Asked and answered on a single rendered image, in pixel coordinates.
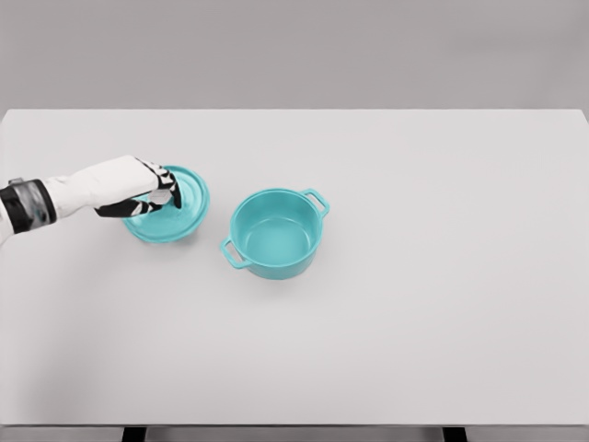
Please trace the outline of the teal pot lid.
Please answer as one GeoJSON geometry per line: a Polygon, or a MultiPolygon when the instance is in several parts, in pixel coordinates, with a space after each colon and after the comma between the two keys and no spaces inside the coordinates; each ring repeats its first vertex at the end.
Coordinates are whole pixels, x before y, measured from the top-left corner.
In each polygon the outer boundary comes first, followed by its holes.
{"type": "Polygon", "coordinates": [[[181,166],[166,166],[178,182],[182,207],[169,200],[161,210],[123,218],[122,223],[137,238],[150,243],[174,242],[189,236],[205,218],[210,193],[201,176],[181,166]]]}

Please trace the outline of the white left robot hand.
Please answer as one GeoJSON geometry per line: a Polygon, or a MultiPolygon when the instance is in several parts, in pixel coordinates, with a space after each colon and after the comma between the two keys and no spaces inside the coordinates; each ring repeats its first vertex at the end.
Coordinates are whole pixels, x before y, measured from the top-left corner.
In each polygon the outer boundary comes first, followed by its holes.
{"type": "Polygon", "coordinates": [[[129,218],[161,210],[167,203],[182,207],[179,183],[172,171],[133,156],[117,157],[82,169],[73,176],[84,205],[105,218],[129,218]]]}

